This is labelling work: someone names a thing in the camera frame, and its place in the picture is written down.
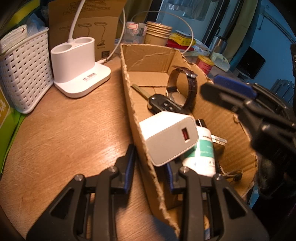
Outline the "black car key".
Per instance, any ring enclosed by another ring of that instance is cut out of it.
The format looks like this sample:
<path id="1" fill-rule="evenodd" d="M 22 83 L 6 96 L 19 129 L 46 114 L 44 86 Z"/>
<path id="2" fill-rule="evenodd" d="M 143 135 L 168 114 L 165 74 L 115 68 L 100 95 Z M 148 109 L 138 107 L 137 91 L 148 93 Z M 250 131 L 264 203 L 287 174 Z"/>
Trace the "black car key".
<path id="1" fill-rule="evenodd" d="M 144 89 L 136 84 L 133 84 L 132 88 L 147 101 L 147 108 L 153 114 L 160 113 L 161 111 L 188 114 L 186 110 L 184 110 L 182 107 L 178 106 L 176 103 L 162 94 L 150 95 L 148 92 L 146 92 Z"/>

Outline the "red can yellow lid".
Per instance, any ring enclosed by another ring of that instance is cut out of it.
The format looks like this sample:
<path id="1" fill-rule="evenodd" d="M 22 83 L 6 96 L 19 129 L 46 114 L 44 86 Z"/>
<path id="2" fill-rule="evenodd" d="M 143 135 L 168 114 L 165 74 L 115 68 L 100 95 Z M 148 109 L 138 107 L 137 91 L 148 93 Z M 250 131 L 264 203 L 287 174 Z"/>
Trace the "red can yellow lid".
<path id="1" fill-rule="evenodd" d="M 203 55 L 199 55 L 196 61 L 196 65 L 206 74 L 208 75 L 209 72 L 211 71 L 212 67 L 215 65 L 213 61 Z"/>

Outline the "white usb charger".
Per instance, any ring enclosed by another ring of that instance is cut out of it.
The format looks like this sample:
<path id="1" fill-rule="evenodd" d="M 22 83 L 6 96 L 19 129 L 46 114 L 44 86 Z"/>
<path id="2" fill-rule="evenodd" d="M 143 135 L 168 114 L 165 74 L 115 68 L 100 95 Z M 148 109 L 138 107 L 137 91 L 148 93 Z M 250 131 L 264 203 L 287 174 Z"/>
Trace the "white usb charger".
<path id="1" fill-rule="evenodd" d="M 195 119 L 161 111 L 139 123 L 154 166 L 163 166 L 194 147 L 199 139 Z"/>

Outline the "torn cardboard box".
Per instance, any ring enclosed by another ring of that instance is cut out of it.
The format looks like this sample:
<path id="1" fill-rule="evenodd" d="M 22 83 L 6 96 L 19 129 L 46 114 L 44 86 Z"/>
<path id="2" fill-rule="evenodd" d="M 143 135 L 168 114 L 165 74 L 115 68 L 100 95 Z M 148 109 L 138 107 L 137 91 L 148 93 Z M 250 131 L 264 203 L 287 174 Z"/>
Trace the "torn cardboard box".
<path id="1" fill-rule="evenodd" d="M 156 45 L 121 45 L 121 70 L 127 111 L 134 144 L 139 154 L 139 165 L 144 189 L 152 214 L 169 225 L 178 237 L 181 228 L 182 209 L 177 197 L 172 195 L 165 183 L 163 167 L 155 167 L 148 155 L 139 123 L 151 116 L 146 100 L 132 84 L 143 87 L 149 93 L 163 94 L 166 91 L 170 73 L 176 67 L 185 67 L 197 75 L 198 85 L 211 81 L 201 68 L 186 60 L 183 54 L 168 47 Z M 197 94 L 191 106 L 191 115 L 205 121 L 212 134 L 227 140 L 225 147 L 215 145 L 217 158 L 226 172 L 243 170 L 241 181 L 233 184 L 237 193 L 244 197 L 257 170 L 257 156 L 250 146 L 250 136 L 237 116 Z"/>

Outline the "white papers pile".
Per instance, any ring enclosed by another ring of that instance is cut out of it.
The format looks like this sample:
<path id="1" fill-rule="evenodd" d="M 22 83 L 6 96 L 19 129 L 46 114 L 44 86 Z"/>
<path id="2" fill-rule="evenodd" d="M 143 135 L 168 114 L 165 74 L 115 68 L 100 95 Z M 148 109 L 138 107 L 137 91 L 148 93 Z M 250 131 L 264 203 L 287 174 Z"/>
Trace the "white papers pile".
<path id="1" fill-rule="evenodd" d="M 210 55 L 209 48 L 201 42 L 196 42 L 196 44 L 193 45 L 193 48 L 199 55 L 203 55 L 206 57 L 208 57 Z"/>

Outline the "clear plastic container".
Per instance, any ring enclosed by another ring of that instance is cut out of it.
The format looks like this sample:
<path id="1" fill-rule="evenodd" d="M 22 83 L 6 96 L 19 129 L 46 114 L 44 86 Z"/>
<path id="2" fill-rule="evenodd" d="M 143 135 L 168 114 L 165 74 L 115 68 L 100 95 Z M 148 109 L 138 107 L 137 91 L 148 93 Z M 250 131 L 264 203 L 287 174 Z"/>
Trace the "clear plastic container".
<path id="1" fill-rule="evenodd" d="M 121 42 L 124 44 L 143 44 L 147 33 L 144 23 L 126 22 Z"/>

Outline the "green tissue package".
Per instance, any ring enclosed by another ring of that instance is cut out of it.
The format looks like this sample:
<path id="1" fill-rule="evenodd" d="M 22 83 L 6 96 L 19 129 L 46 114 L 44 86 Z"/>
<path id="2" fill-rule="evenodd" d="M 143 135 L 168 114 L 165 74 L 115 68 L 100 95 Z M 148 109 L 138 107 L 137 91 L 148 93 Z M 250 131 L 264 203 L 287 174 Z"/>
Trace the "green tissue package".
<path id="1" fill-rule="evenodd" d="M 4 171 L 4 165 L 7 155 L 11 149 L 12 143 L 18 133 L 18 130 L 25 119 L 25 115 L 19 113 L 11 107 L 1 89 L 1 131 L 0 131 L 0 165 L 1 175 Z"/>

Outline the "crumpled tissue pack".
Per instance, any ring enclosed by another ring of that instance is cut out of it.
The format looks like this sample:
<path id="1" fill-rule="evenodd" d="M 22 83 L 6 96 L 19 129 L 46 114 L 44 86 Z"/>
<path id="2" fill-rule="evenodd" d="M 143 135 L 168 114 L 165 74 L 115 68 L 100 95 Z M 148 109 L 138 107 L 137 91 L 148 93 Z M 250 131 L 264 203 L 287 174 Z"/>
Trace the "crumpled tissue pack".
<path id="1" fill-rule="evenodd" d="M 228 60 L 221 53 L 213 52 L 210 59 L 215 64 L 216 67 L 220 68 L 224 72 L 229 71 L 230 64 Z"/>

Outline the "brown lamp packaging box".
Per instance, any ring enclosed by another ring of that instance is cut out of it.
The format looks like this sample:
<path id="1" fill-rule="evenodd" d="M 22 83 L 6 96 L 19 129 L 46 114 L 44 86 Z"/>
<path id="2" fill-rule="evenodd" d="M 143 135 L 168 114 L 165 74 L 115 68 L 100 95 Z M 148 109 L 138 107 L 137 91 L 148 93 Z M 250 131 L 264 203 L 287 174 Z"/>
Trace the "brown lamp packaging box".
<path id="1" fill-rule="evenodd" d="M 49 11 L 50 49 L 67 42 L 80 1 L 51 1 Z M 95 60 L 107 58 L 114 49 L 118 19 L 126 1 L 85 1 L 74 28 L 73 38 L 95 39 Z"/>

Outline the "brown leather wristwatch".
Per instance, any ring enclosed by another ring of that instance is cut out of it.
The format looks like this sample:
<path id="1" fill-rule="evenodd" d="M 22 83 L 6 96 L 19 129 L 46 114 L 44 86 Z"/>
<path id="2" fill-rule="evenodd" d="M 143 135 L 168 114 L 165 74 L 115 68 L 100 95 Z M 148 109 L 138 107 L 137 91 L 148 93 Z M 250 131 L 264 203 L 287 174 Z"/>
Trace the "brown leather wristwatch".
<path id="1" fill-rule="evenodd" d="M 166 97 L 180 107 L 189 109 L 197 96 L 197 74 L 185 67 L 173 68 L 166 87 Z"/>

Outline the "steel thermos flask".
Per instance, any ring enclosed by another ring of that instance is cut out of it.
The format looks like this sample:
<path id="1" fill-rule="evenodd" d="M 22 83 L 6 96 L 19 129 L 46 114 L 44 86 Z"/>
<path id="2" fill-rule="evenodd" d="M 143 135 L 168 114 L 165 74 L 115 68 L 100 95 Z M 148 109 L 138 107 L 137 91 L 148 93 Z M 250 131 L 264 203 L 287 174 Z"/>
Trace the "steel thermos flask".
<path id="1" fill-rule="evenodd" d="M 216 35 L 209 46 L 210 55 L 213 53 L 223 54 L 227 44 L 228 42 L 226 38 Z"/>

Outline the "white desk lamp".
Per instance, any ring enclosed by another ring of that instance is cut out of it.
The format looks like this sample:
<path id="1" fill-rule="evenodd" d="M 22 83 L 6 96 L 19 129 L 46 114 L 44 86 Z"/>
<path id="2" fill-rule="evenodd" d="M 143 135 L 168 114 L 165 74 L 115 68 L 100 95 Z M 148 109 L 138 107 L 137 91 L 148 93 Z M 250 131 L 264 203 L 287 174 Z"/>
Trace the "white desk lamp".
<path id="1" fill-rule="evenodd" d="M 67 42 L 51 50 L 54 85 L 70 98 L 84 97 L 109 80 L 111 69 L 95 61 L 95 39 L 73 33 L 85 1 L 79 3 Z"/>

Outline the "white woven plastic basket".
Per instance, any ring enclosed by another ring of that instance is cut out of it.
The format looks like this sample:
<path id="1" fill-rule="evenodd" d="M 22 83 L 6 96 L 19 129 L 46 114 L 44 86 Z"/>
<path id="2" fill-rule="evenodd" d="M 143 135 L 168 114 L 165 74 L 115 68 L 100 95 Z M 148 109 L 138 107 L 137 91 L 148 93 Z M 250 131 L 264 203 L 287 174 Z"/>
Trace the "white woven plastic basket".
<path id="1" fill-rule="evenodd" d="M 29 114 L 53 85 L 48 28 L 1 55 L 1 87 L 13 107 Z"/>

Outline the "yellow patterned box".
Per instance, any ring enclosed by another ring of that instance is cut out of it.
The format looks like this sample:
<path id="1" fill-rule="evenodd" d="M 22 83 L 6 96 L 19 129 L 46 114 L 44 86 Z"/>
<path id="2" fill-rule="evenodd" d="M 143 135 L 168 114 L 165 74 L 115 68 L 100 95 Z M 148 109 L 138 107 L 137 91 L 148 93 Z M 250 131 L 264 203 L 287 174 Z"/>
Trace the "yellow patterned box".
<path id="1" fill-rule="evenodd" d="M 171 33 L 169 39 L 175 41 L 177 44 L 181 46 L 189 46 L 192 41 L 192 36 L 182 35 L 181 33 Z"/>

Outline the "white pill bottle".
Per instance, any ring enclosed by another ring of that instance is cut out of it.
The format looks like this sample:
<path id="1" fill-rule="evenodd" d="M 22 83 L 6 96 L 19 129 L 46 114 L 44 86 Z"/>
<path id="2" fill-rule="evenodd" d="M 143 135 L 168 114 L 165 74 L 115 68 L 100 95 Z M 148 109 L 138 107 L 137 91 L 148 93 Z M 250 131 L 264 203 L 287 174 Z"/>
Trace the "white pill bottle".
<path id="1" fill-rule="evenodd" d="M 196 126 L 198 141 L 182 155 L 182 164 L 199 175 L 213 177 L 216 174 L 214 148 L 211 132 L 205 127 Z"/>

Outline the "stack of paper cups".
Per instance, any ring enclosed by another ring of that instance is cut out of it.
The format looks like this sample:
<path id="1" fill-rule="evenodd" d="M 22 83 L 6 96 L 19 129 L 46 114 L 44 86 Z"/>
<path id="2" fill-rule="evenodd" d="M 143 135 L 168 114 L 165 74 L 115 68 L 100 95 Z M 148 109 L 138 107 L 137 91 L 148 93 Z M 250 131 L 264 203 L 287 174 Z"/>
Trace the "stack of paper cups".
<path id="1" fill-rule="evenodd" d="M 145 44 L 165 46 L 169 36 L 171 35 L 172 27 L 147 21 L 147 33 L 144 39 Z"/>

